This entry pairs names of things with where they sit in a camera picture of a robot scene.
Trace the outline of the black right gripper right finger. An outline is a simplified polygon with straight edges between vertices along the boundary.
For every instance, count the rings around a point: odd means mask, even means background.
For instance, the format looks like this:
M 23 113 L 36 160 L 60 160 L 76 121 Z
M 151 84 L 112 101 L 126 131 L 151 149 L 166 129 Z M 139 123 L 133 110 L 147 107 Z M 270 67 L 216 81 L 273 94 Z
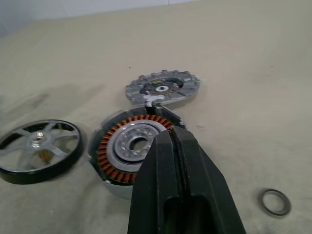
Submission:
M 179 181 L 182 234 L 244 234 L 245 228 L 227 182 L 199 145 L 180 127 L 171 130 Z

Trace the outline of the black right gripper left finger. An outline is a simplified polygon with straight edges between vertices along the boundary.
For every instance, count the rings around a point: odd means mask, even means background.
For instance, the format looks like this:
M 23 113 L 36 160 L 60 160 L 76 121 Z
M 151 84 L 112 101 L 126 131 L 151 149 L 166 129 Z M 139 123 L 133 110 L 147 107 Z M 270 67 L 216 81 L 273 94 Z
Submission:
M 170 130 L 154 138 L 133 184 L 129 233 L 183 233 L 181 145 L 192 137 L 187 130 Z

